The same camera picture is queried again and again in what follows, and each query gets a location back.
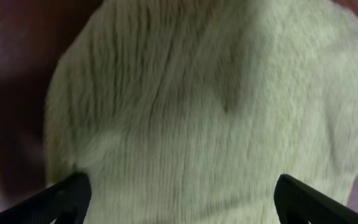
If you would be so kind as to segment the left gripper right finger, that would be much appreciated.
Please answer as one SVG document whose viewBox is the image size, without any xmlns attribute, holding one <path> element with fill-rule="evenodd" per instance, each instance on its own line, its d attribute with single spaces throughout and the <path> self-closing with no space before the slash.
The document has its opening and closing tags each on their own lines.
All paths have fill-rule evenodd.
<svg viewBox="0 0 358 224">
<path fill-rule="evenodd" d="M 274 204 L 281 224 L 358 224 L 358 213 L 288 174 L 275 186 Z"/>
</svg>

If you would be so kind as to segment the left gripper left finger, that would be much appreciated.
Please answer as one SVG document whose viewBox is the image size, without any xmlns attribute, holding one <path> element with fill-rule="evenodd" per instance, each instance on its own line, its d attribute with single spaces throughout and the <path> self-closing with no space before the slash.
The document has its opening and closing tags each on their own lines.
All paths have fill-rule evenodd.
<svg viewBox="0 0 358 224">
<path fill-rule="evenodd" d="M 0 213 L 0 224 L 83 224 L 91 200 L 85 173 L 75 173 Z"/>
</svg>

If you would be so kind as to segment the bright green cloth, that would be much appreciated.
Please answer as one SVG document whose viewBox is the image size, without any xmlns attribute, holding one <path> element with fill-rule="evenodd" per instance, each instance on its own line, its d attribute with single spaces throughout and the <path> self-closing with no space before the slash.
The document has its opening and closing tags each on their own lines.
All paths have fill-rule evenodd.
<svg viewBox="0 0 358 224">
<path fill-rule="evenodd" d="M 86 172 L 86 223 L 277 223 L 281 174 L 346 203 L 358 18 L 327 0 L 108 0 L 60 59 L 49 184 Z"/>
</svg>

